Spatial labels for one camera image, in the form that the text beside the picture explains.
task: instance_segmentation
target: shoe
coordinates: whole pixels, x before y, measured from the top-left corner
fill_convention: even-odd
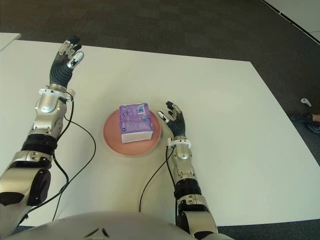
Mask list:
[[[312,114],[293,114],[289,116],[293,123],[312,123]]]
[[[317,123],[317,122],[307,123],[306,126],[313,133],[320,134],[320,123]]]

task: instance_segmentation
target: tissue pack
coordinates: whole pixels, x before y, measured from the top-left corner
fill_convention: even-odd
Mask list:
[[[154,129],[147,103],[121,105],[119,108],[123,144],[151,139]]]

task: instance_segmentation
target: gray floor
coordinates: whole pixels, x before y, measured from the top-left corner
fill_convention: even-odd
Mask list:
[[[320,113],[320,46],[260,0],[2,0],[0,11],[1,32],[22,40],[78,35],[84,45],[250,61],[286,113]],[[319,136],[296,128],[320,164]],[[315,240],[320,220],[219,230],[237,240]]]

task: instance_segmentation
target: round plate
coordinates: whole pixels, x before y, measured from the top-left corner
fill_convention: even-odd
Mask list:
[[[161,125],[157,116],[151,112],[153,134],[150,140],[122,143],[120,131],[120,109],[111,113],[103,125],[103,138],[113,151],[125,156],[139,156],[151,150],[159,141]]]

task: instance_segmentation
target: black wire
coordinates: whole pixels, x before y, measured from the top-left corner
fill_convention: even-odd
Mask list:
[[[73,117],[73,115],[74,115],[74,109],[75,109],[74,97],[73,97],[69,92],[66,92],[66,93],[70,95],[70,97],[71,97],[71,102],[72,102],[70,120],[68,120],[68,124],[66,125],[65,129],[62,131],[62,133],[61,133],[61,134],[58,136],[58,138],[56,139],[57,142],[59,141],[59,139],[62,137],[62,135],[63,135],[63,134],[67,131],[67,129],[69,128],[70,123],[72,122],[72,117]]]
[[[174,177],[172,176],[172,173],[171,173],[171,170],[170,170],[170,167],[169,167],[169,163],[168,163],[168,159],[170,158],[170,156],[169,156],[169,157],[167,157],[167,156],[168,156],[168,147],[167,147],[166,150],[165,150],[165,157],[166,157],[165,162],[166,162],[166,166],[168,167],[168,171],[169,171],[169,173],[170,173],[170,177],[171,177],[171,180],[172,180],[173,187],[175,188],[175,186],[176,186],[175,180],[174,180]]]
[[[64,116],[64,118],[65,118],[67,121],[69,121],[69,122],[77,125],[78,127],[80,127],[81,129],[83,129],[84,131],[86,131],[86,132],[90,135],[90,137],[92,138],[93,143],[94,143],[94,151],[93,151],[93,154],[92,154],[92,157],[90,158],[90,160],[76,173],[76,175],[73,176],[73,178],[71,178],[70,181],[68,181],[68,183],[67,183],[67,184],[65,185],[65,187],[62,189],[61,194],[60,194],[60,196],[59,196],[59,200],[58,200],[58,202],[57,202],[57,204],[56,204],[56,208],[55,208],[55,211],[54,211],[54,215],[53,215],[52,221],[53,221],[53,220],[55,219],[55,217],[56,217],[56,214],[57,214],[57,211],[58,211],[58,207],[59,207],[59,203],[60,203],[60,199],[61,199],[61,197],[62,197],[62,194],[64,193],[64,191],[66,190],[66,188],[69,186],[69,184],[75,179],[75,177],[78,176],[78,174],[80,174],[80,173],[83,171],[83,169],[86,168],[86,166],[88,166],[88,164],[92,161],[92,159],[94,159],[94,157],[95,157],[95,155],[96,155],[96,150],[97,150],[96,140],[95,140],[95,138],[92,136],[92,134],[91,134],[87,129],[85,129],[83,126],[79,125],[78,123],[76,123],[76,122],[74,122],[74,121],[71,121],[71,118],[70,118],[70,119],[67,119],[66,116]]]
[[[52,153],[52,158],[53,158],[53,161],[55,162],[56,166],[58,167],[58,169],[60,169],[60,171],[61,171],[61,172],[63,173],[63,175],[65,176],[65,181],[66,181],[65,184],[68,184],[68,182],[69,182],[69,176],[68,176],[68,174],[66,173],[66,171],[62,168],[62,166],[60,166],[60,164],[58,163],[54,151],[53,151],[53,153]]]
[[[168,155],[168,147],[166,147],[166,150],[165,150],[165,156]],[[167,157],[165,162],[166,162],[166,166],[168,168],[168,171],[169,171],[169,174],[170,174],[170,177],[171,177],[171,180],[172,180],[172,183],[173,183],[173,188],[176,189],[176,184],[175,184],[175,180],[174,180],[174,177],[172,176],[172,172],[171,172],[171,169],[169,167],[169,163],[168,163],[168,159],[170,158]],[[175,207],[174,207],[174,218],[175,218],[175,224],[177,224],[177,210],[178,210],[178,200],[177,198],[175,197]]]
[[[158,167],[158,169],[154,172],[154,174],[152,175],[152,177],[150,177],[149,181],[146,183],[146,185],[144,186],[143,188],[143,191],[141,193],[141,196],[140,196],[140,201],[139,201],[139,213],[141,212],[141,202],[142,202],[142,198],[144,196],[144,193],[145,193],[145,190],[147,188],[147,186],[149,185],[149,183],[151,182],[151,180],[154,178],[154,176],[157,174],[157,172],[162,168],[163,165],[165,165],[165,163],[167,162],[167,160],[171,157],[172,153],[174,151],[172,150],[172,152],[170,153],[169,157],[167,157],[167,154],[168,154],[168,147],[166,147],[166,152],[165,152],[165,161]]]

